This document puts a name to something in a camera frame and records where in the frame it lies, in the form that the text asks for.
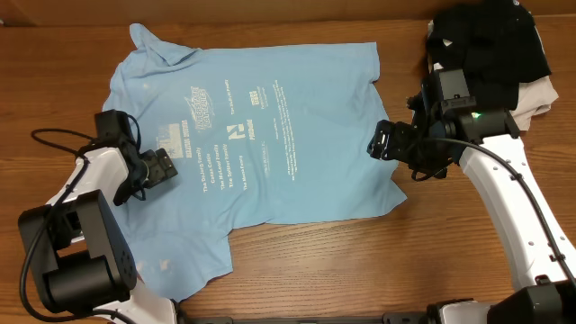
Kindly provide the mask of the light blue t-shirt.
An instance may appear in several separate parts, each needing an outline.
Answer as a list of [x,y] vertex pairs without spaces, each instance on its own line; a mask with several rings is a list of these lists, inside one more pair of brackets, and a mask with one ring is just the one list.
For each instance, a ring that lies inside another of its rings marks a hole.
[[114,210],[145,285],[182,301],[233,269],[231,231],[382,216],[405,201],[367,153],[386,118],[373,42],[199,49],[130,27],[104,108],[176,175]]

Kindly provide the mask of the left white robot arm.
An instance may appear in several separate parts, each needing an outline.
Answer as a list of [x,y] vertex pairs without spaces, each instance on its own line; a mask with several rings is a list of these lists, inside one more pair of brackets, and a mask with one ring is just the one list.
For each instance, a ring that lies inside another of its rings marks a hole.
[[101,317],[113,323],[175,323],[175,304],[149,290],[113,216],[128,168],[117,148],[76,159],[67,183],[18,220],[26,257],[20,297],[36,319]]

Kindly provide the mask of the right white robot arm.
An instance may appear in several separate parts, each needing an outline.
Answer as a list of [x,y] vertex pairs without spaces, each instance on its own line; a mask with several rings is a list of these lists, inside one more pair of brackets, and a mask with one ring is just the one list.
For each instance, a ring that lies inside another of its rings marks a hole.
[[506,110],[415,112],[413,122],[377,123],[372,158],[406,163],[424,178],[457,164],[480,195],[505,249],[514,292],[494,304],[441,301],[418,323],[573,323],[575,247],[566,238],[527,163]]

